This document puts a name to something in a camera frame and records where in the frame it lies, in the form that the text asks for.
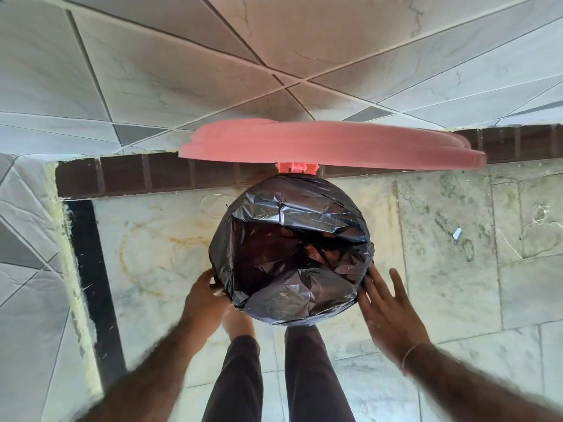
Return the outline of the person's left hand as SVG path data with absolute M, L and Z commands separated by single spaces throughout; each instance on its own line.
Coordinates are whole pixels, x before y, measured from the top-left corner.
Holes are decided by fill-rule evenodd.
M 196 280 L 187 295 L 180 318 L 180 324 L 193 349 L 201 349 L 205 345 L 231 306 L 231 300 L 227 296 L 215 295 L 212 290 L 211 280 L 214 274 L 213 269 L 208 269 Z

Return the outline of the person's right hand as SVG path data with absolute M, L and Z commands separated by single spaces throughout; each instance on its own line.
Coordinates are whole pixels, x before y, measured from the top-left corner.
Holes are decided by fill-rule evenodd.
M 413 306 L 410 313 L 392 308 L 393 295 L 372 264 L 362 281 L 357 302 L 374 345 L 406 374 L 406 357 L 418 345 L 431 341 Z

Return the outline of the black plastic trash bag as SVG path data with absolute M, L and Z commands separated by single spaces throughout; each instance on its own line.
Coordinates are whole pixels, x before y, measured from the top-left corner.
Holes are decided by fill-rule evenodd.
M 309 326 L 356 304 L 374 245 L 339 187 L 278 174 L 229 205 L 208 254 L 216 287 L 236 309 L 270 325 Z

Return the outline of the person's left forearm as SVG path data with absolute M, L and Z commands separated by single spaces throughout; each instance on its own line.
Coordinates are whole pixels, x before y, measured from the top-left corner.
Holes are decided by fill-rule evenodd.
M 167 422 L 193 356 L 207 338 L 173 329 L 135 370 L 75 422 Z

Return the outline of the person's right forearm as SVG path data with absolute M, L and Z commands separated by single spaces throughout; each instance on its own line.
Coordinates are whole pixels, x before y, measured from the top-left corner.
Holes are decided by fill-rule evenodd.
M 406 375 L 452 422 L 563 422 L 563 415 L 531 401 L 488 376 L 420 344 L 406 357 Z

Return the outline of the person's left foot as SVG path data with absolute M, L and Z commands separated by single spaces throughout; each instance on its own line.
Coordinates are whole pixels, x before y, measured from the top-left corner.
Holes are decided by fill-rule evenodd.
M 236 309 L 234 305 L 228 306 L 222 317 L 221 326 L 230 342 L 240 337 L 256 339 L 256 330 L 252 318 Z

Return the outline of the person's left leg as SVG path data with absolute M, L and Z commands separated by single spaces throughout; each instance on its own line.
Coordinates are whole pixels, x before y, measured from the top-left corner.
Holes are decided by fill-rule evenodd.
M 231 341 L 201 422 L 261 422 L 264 385 L 254 337 Z

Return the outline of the person's leg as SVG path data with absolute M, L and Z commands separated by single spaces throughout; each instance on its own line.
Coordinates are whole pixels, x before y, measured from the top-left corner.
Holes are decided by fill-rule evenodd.
M 201 422 L 261 422 L 264 385 L 254 337 L 231 341 Z
M 290 422 L 356 422 L 316 326 L 285 330 Z

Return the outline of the person's right leg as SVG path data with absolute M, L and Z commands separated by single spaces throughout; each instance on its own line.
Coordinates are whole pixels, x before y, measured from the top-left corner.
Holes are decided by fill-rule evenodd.
M 356 422 L 316 326 L 285 330 L 290 422 Z

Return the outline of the pink plastic trash bin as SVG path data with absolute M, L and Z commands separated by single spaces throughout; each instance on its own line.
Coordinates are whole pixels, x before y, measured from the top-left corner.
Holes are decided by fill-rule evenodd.
M 308 174 L 315 176 L 319 164 L 306 162 L 277 162 L 275 164 L 280 174 Z

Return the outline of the pink plastic bin lid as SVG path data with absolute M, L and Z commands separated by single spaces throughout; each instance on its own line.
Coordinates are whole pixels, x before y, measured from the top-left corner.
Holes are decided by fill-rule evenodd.
M 198 128 L 179 157 L 389 170 L 474 170 L 487 156 L 464 136 L 369 122 L 231 119 Z

